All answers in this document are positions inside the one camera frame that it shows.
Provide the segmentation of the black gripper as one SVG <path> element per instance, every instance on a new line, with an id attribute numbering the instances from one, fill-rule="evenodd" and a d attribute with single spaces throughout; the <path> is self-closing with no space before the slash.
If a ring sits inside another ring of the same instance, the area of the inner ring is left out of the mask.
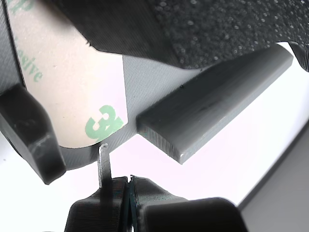
<path id="1" fill-rule="evenodd" d="M 306 0 L 151 0 L 181 68 L 236 59 L 287 42 L 303 69 L 309 67 Z"/>

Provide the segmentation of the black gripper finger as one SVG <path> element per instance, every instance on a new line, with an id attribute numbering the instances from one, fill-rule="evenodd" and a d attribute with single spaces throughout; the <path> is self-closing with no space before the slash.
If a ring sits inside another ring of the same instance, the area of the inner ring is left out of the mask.
<path id="1" fill-rule="evenodd" d="M 187 200 L 148 178 L 129 182 L 132 226 L 136 232 L 246 232 L 239 209 L 224 198 Z"/>

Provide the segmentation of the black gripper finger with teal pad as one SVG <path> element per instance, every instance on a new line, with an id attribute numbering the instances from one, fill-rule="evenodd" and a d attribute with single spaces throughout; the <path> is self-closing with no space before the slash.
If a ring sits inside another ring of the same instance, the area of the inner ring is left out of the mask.
<path id="1" fill-rule="evenodd" d="M 57 0 L 55 5 L 98 51 L 181 67 L 147 0 Z"/>

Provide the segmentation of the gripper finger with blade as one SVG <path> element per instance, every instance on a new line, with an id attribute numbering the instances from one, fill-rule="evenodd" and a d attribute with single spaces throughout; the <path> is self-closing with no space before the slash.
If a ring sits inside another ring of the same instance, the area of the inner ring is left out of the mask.
<path id="1" fill-rule="evenodd" d="M 99 189 L 70 208 L 66 232 L 127 232 L 129 219 L 128 178 L 111 177 L 108 144 L 98 149 Z"/>

